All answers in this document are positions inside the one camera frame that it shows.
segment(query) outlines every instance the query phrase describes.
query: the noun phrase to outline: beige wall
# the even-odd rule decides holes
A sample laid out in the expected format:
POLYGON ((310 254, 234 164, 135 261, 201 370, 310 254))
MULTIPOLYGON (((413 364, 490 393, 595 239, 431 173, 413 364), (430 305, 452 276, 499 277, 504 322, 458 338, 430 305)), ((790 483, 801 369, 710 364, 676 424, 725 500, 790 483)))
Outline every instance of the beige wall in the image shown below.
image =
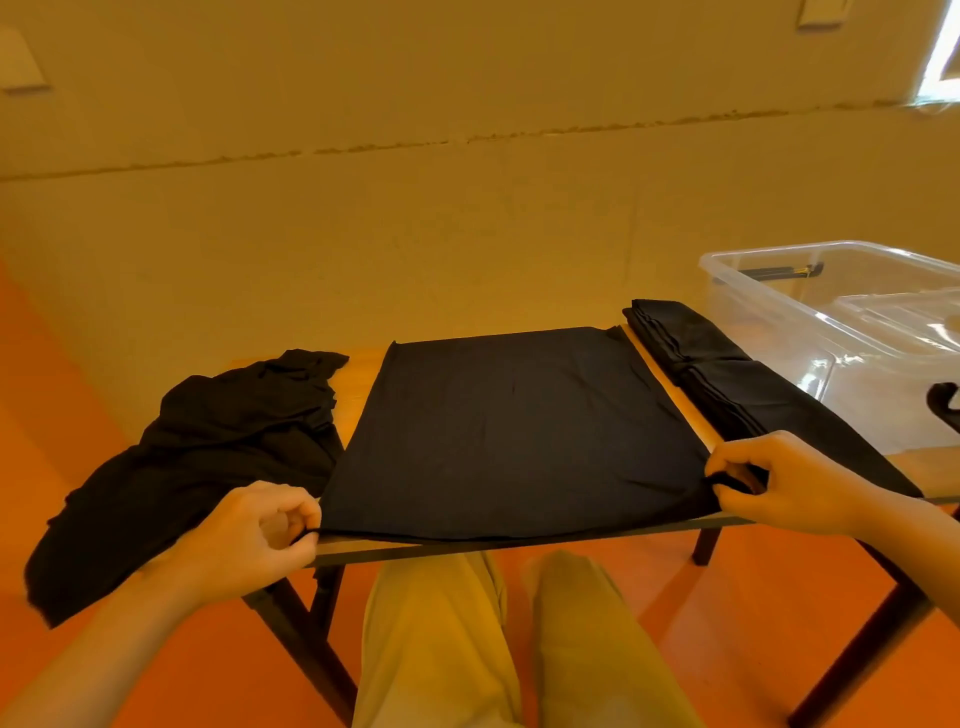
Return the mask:
POLYGON ((698 304, 708 251, 960 260, 960 116, 890 106, 939 0, 268 5, 0 17, 55 86, 0 97, 0 253, 130 437, 237 358, 698 304))
POLYGON ((944 2, 4 0, 0 176, 902 100, 944 2))

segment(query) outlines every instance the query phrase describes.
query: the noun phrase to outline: window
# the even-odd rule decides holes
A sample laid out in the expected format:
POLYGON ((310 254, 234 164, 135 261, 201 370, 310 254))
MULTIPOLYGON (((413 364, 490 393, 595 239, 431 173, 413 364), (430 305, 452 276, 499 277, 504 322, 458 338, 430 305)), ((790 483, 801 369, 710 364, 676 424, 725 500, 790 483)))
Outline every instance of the window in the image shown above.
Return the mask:
POLYGON ((926 64, 916 105, 960 103, 960 0, 950 0, 944 25, 926 64))

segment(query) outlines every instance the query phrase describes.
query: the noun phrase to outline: black clip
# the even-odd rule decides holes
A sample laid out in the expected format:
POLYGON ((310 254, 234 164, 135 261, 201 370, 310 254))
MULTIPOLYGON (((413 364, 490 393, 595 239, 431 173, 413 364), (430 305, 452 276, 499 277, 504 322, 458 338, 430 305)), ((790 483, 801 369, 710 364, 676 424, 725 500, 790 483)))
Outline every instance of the black clip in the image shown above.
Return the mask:
POLYGON ((933 414, 960 432, 960 409, 950 407, 950 402, 957 390, 960 390, 960 387, 951 381, 934 384, 926 393, 926 406, 933 414))

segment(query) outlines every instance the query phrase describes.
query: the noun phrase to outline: hand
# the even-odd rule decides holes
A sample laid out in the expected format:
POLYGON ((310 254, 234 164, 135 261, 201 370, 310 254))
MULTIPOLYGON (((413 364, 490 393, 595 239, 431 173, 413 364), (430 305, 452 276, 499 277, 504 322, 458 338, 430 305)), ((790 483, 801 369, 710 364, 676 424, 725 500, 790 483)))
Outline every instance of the hand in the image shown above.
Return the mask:
POLYGON ((320 504, 302 488, 257 481, 234 488, 197 528, 142 570, 188 609, 243 596, 302 569, 316 557, 320 504))
POLYGON ((724 485, 713 490, 727 513, 793 531, 859 538, 865 516, 878 501, 895 497, 833 462, 789 432, 722 443, 707 461, 707 475, 720 471, 749 482, 745 465, 770 471, 767 491, 749 496, 724 485))

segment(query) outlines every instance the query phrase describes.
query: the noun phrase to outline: table leg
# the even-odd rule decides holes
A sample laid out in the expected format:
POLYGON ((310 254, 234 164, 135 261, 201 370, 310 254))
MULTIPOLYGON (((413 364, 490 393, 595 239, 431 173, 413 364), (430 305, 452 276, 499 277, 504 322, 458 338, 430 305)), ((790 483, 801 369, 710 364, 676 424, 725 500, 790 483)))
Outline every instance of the table leg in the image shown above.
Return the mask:
POLYGON ((325 631, 307 611, 290 581, 281 579, 266 589, 245 596, 244 601, 266 622, 337 717, 349 726, 356 704, 356 685, 326 641, 325 631))
POLYGON ((316 567, 313 570, 313 578, 317 580, 317 591, 310 605, 310 616, 324 635, 324 639, 330 634, 330 623, 333 621, 333 610, 337 606, 337 595, 340 593, 340 582, 344 578, 344 568, 342 564, 338 564, 332 567, 316 567))
POLYGON ((697 536, 697 545, 693 548, 693 563, 698 567, 705 567, 710 563, 710 556, 716 548, 722 528, 701 528, 697 536))
POLYGON ((823 725, 932 610, 933 604, 917 585, 898 584, 790 715, 787 725, 823 725))

